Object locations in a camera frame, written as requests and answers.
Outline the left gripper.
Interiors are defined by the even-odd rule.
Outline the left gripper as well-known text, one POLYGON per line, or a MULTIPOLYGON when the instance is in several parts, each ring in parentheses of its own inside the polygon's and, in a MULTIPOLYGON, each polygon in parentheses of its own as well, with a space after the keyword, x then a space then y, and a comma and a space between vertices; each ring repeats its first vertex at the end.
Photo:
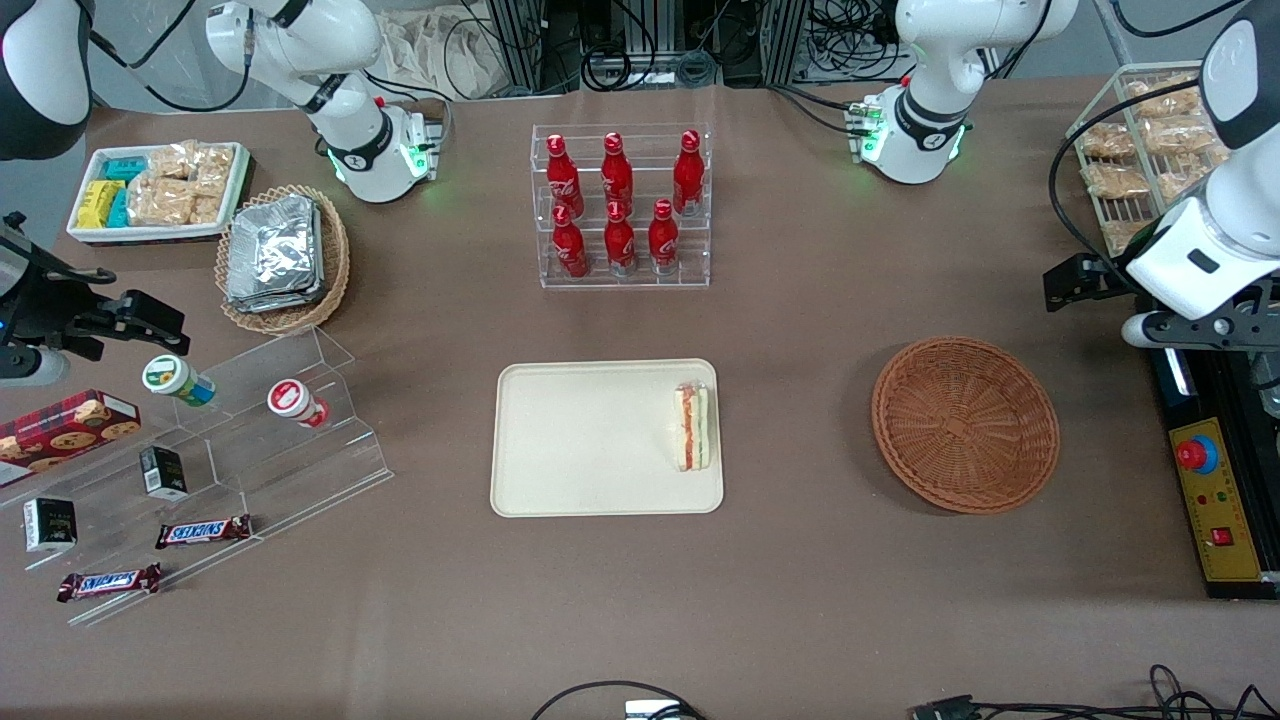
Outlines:
MULTIPOLYGON (((1084 301, 1134 295, 1128 278, 1108 258, 1075 254, 1043 274, 1044 310, 1084 301)), ((1138 348, 1204 351, 1277 351, 1275 314, 1216 313, 1189 320, 1171 311, 1142 313, 1123 324, 1123 338, 1138 348)))

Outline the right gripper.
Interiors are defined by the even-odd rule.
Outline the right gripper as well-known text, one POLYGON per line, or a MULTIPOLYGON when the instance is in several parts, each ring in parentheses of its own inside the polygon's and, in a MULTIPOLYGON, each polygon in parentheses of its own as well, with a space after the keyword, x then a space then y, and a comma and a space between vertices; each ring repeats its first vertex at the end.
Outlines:
MULTIPOLYGON (((72 316, 68 336, 143 341, 164 347, 168 354, 187 354, 191 340, 183 332, 184 320, 184 313, 140 290, 128 290, 118 299, 91 292, 87 309, 72 316)), ((1 347, 3 388, 54 386, 69 373, 69 360, 56 350, 1 347)))

